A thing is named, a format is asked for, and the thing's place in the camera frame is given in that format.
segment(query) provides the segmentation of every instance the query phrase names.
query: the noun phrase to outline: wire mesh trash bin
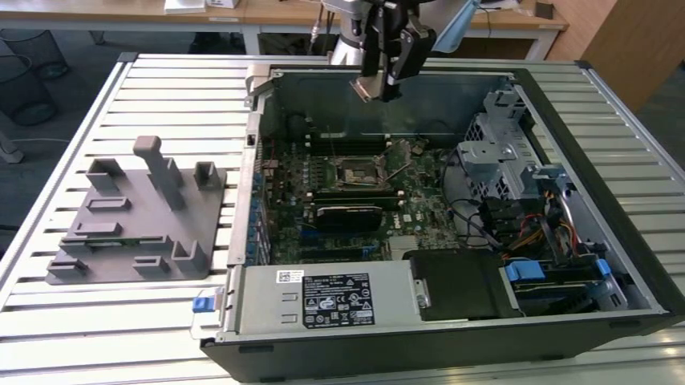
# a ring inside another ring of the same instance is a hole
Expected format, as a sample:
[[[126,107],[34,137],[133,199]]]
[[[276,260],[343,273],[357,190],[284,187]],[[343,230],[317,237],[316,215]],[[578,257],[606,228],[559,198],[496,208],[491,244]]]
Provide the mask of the wire mesh trash bin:
[[[0,39],[14,55],[30,59],[41,79],[58,78],[68,72],[66,60],[48,30],[0,30]]]
[[[0,56],[0,111],[22,126],[41,123],[56,114],[54,101],[25,56]]]

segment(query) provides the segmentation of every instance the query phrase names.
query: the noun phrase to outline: metal bracket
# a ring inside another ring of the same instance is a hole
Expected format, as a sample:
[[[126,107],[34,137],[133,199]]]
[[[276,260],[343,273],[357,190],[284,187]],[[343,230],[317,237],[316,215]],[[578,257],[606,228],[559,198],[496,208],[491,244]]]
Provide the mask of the metal bracket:
[[[271,65],[269,64],[252,64],[246,67],[246,76],[245,76],[245,107],[256,106],[256,97],[265,91],[273,88],[272,78],[279,77],[277,75],[272,76],[271,73]]]
[[[515,159],[515,154],[507,148],[486,141],[460,142],[456,147],[465,173],[476,182],[494,179],[500,160]]]
[[[240,310],[240,287],[242,286],[242,265],[234,265],[228,267],[225,292],[221,298],[221,309],[218,321],[221,322],[222,332],[237,331],[237,312]]]
[[[527,166],[520,172],[520,182],[523,184],[523,193],[536,193],[538,180],[556,180],[559,177],[566,176],[566,170],[558,164],[548,164],[543,166]]]
[[[416,290],[416,305],[419,308],[424,309],[429,307],[429,296],[428,296],[428,288],[425,287],[425,282],[423,279],[413,280],[413,289]]]

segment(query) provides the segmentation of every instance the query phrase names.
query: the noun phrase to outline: blue latch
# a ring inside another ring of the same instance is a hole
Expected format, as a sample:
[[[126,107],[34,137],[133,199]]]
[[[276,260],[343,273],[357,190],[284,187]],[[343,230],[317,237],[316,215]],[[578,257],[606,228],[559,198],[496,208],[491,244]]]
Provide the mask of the blue latch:
[[[608,263],[606,262],[606,259],[598,259],[595,261],[596,268],[599,269],[599,273],[602,277],[608,277],[611,275],[611,267],[608,267]]]
[[[213,297],[196,297],[192,299],[192,313],[213,312]]]
[[[510,282],[527,279],[544,279],[544,273],[538,261],[512,261],[504,267],[506,277]]]

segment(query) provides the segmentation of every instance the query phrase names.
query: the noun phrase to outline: barcode sticker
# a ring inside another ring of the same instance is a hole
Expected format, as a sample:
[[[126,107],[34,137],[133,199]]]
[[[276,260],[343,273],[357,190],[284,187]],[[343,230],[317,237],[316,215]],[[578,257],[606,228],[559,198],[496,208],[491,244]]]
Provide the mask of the barcode sticker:
[[[303,276],[303,270],[279,270],[276,271],[276,283],[300,283]]]

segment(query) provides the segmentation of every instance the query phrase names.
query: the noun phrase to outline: gray plastic holder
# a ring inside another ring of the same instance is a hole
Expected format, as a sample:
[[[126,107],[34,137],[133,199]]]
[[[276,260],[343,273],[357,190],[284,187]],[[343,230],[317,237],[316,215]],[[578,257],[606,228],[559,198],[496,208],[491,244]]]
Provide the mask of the gray plastic holder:
[[[93,160],[92,187],[48,265],[50,285],[208,276],[225,171],[210,162],[178,170],[160,145],[156,136],[133,144],[148,170]]]

